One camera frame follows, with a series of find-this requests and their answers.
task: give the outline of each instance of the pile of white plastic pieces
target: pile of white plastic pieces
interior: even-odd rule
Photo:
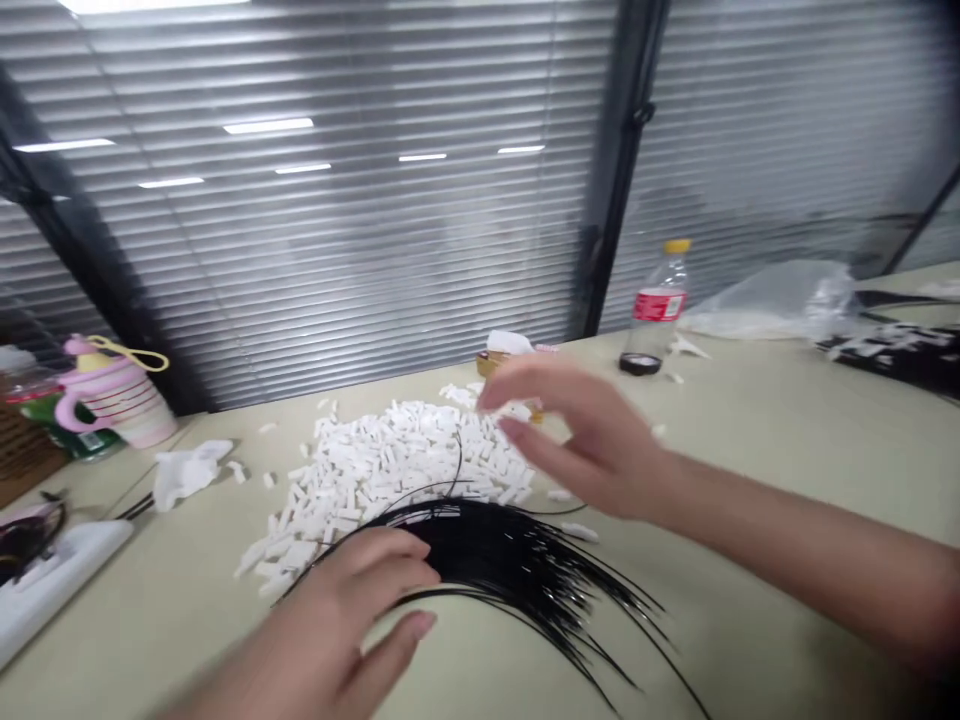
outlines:
[[[478,415],[473,408],[482,388],[472,383],[440,391],[465,410],[393,401],[380,415],[350,423],[338,421],[334,403],[316,422],[312,453],[306,444],[300,446],[307,462],[288,473],[286,507],[267,519],[266,536],[243,554],[235,576],[252,569],[266,579],[261,597],[276,595],[323,547],[387,509],[445,496],[454,478],[454,497],[522,504],[531,493],[534,471],[497,420],[510,414],[526,421],[530,410],[512,404]],[[269,431],[270,425],[261,430]],[[264,483],[271,488],[276,481],[268,473]]]

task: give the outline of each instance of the bundle of black wires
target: bundle of black wires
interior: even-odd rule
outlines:
[[[960,328],[892,322],[855,337],[836,335],[817,347],[836,362],[960,401]]]
[[[398,605],[455,595],[506,612],[563,653],[616,713],[590,672],[590,654],[634,688],[637,685],[587,630],[585,620],[593,601],[606,595],[653,644],[704,717],[710,717],[670,658],[668,649],[675,648],[658,624],[666,612],[663,606],[638,584],[579,548],[560,529],[518,508],[447,497],[387,510],[354,532],[384,526],[400,527],[427,543],[427,562],[444,583],[408,595]],[[349,537],[314,561],[287,592]]]

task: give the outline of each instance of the finger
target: finger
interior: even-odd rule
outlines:
[[[436,615],[423,611],[405,615],[360,662],[340,695],[337,717],[371,717],[409,667],[417,645],[436,620]]]
[[[374,621],[411,590],[440,584],[440,575],[422,560],[391,557],[350,578],[339,593],[344,629],[359,640]]]
[[[348,538],[324,564],[328,572],[347,577],[390,557],[423,560],[429,553],[429,545],[405,530],[370,528]]]
[[[594,494],[597,492],[597,486],[603,480],[603,470],[589,460],[516,418],[501,418],[500,429],[527,460],[577,497],[587,497],[591,486]]]
[[[511,400],[538,398],[544,410],[565,417],[602,412],[605,383],[573,363],[546,353],[521,355],[497,368],[477,399],[477,409],[495,410]]]

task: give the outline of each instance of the fingernail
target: fingernail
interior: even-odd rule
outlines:
[[[413,634],[417,640],[423,640],[431,628],[436,624],[437,616],[430,612],[418,612],[410,624],[413,626]]]

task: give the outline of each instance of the red bottle label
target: red bottle label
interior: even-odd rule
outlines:
[[[686,301],[686,293],[655,295],[641,290],[633,305],[633,318],[647,322],[672,322],[680,317]]]

